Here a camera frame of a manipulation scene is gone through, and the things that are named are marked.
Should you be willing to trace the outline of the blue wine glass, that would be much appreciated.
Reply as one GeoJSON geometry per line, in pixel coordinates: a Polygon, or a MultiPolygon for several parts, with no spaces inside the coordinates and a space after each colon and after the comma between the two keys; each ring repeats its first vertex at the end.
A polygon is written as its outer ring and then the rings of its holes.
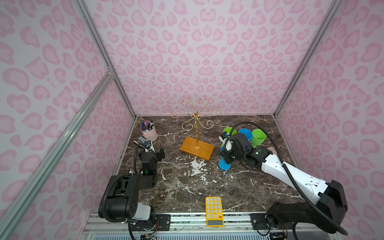
{"type": "Polygon", "coordinates": [[[219,168],[220,168],[221,170],[223,170],[223,171],[227,171],[227,170],[230,169],[230,167],[231,167],[231,165],[230,165],[230,164],[227,164],[226,161],[225,161],[224,159],[221,159],[221,160],[219,161],[219,168]]]}
{"type": "Polygon", "coordinates": [[[253,137],[253,133],[252,131],[250,131],[249,129],[240,129],[239,130],[239,133],[245,135],[245,137],[247,138],[247,140],[250,142],[252,137],[253,137]]]}

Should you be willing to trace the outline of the green wine glass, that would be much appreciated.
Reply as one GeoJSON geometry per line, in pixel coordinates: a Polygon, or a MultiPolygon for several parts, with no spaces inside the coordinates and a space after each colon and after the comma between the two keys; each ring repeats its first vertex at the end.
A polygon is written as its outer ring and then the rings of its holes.
{"type": "Polygon", "coordinates": [[[236,130],[234,130],[232,127],[227,127],[223,130],[223,132],[228,132],[230,134],[230,136],[233,136],[237,133],[236,130]]]}
{"type": "Polygon", "coordinates": [[[267,135],[261,129],[255,129],[252,131],[251,143],[254,147],[257,147],[260,146],[266,138],[267,135]]]}

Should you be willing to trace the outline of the gold wire glass rack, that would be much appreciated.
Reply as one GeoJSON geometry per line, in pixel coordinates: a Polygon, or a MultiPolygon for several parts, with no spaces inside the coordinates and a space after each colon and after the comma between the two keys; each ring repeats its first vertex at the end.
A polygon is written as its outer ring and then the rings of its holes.
{"type": "Polygon", "coordinates": [[[201,135],[200,131],[198,130],[199,126],[201,126],[202,128],[204,128],[206,130],[211,129],[214,126],[214,123],[211,120],[207,120],[205,125],[202,124],[201,121],[200,121],[200,119],[208,117],[206,115],[203,115],[202,113],[206,109],[206,107],[209,105],[209,100],[205,99],[205,98],[200,98],[198,100],[198,102],[200,104],[204,104],[205,103],[205,106],[200,111],[196,110],[194,102],[191,99],[183,99],[182,102],[181,102],[182,106],[186,107],[187,105],[191,105],[192,109],[193,109],[193,112],[192,113],[187,113],[187,112],[182,111],[182,110],[174,110],[171,113],[171,117],[174,118],[174,119],[179,118],[181,114],[184,114],[186,116],[190,116],[191,117],[188,121],[185,121],[184,123],[182,123],[182,129],[184,131],[191,131],[191,130],[193,130],[193,132],[195,134],[195,139],[197,141],[200,140],[200,135],[201,135]]]}

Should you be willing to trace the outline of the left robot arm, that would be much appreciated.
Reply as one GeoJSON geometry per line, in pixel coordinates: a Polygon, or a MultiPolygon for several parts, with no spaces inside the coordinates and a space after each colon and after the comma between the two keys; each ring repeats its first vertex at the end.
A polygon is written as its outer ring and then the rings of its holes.
{"type": "Polygon", "coordinates": [[[139,202],[139,191],[152,189],[158,180],[158,162],[165,158],[164,149],[139,154],[142,173],[111,176],[99,205],[98,214],[111,223],[156,224],[155,209],[139,202]]]}

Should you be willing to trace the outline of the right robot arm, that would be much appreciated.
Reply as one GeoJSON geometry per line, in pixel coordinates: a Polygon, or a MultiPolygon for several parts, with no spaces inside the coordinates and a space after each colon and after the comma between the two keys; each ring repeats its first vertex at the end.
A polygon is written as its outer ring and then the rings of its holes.
{"type": "Polygon", "coordinates": [[[297,190],[304,199],[296,204],[275,202],[265,216],[269,227],[276,229],[286,223],[309,223],[329,234],[348,234],[341,227],[348,204],[339,182],[326,182],[282,162],[272,151],[262,146],[253,147],[244,134],[229,136],[224,132],[219,139],[223,144],[221,156],[226,164],[238,161],[248,169],[269,174],[297,190]]]}

